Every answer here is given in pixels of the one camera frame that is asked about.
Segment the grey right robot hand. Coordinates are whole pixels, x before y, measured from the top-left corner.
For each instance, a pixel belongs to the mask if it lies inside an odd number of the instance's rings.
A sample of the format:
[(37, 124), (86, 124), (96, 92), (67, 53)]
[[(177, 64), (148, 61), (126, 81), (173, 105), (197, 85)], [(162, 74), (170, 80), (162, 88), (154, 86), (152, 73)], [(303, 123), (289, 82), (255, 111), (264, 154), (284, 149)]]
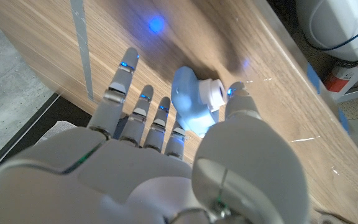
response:
[(192, 165), (175, 124), (161, 147), (162, 105), (139, 146), (152, 99), (146, 86), (119, 139), (114, 133), (139, 54), (125, 52), (87, 127), (60, 132), (0, 165), (0, 223), (307, 223), (308, 187), (288, 143), (260, 116), (242, 82), (219, 90), (226, 103)]

